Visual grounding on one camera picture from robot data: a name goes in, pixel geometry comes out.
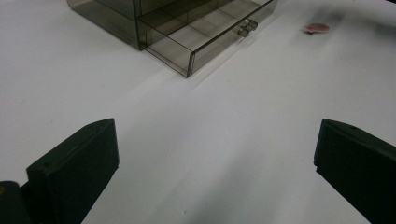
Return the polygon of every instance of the red object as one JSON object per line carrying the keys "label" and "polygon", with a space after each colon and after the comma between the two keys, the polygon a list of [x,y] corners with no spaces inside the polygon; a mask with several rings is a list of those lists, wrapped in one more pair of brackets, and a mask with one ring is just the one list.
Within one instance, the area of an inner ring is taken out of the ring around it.
{"label": "red object", "polygon": [[330,27],[323,23],[311,23],[304,27],[304,30],[308,33],[326,33],[329,32]]}

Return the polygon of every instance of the clear acrylic case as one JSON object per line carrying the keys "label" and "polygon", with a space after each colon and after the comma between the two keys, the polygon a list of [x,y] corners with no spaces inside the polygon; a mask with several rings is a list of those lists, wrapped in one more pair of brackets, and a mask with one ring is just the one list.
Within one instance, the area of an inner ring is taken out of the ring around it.
{"label": "clear acrylic case", "polygon": [[189,77],[272,14],[277,0],[67,0],[77,13]]}

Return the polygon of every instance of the drawer handle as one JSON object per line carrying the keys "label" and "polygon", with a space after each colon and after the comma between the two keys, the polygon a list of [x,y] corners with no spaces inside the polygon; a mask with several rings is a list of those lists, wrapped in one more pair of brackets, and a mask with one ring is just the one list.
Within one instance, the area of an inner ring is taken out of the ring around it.
{"label": "drawer handle", "polygon": [[256,21],[246,19],[241,23],[239,23],[238,26],[239,26],[238,35],[241,35],[242,37],[247,37],[251,31],[257,29],[259,24]]}

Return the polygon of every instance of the smoked plastic organizer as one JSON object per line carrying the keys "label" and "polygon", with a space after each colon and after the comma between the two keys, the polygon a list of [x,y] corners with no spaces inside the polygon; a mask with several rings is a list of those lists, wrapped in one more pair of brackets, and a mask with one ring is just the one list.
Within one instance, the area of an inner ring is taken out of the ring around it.
{"label": "smoked plastic organizer", "polygon": [[271,15],[277,0],[67,0],[77,13],[189,77]]}

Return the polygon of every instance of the white table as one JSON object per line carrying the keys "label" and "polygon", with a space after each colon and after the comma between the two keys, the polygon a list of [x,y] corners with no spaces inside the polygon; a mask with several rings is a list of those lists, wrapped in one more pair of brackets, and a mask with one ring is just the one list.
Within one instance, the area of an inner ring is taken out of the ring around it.
{"label": "white table", "polygon": [[[396,146],[396,5],[280,1],[189,79],[73,12],[0,1],[0,179],[115,118],[120,169],[84,223],[368,223],[315,170],[322,119]],[[307,35],[310,22],[331,30]]]}

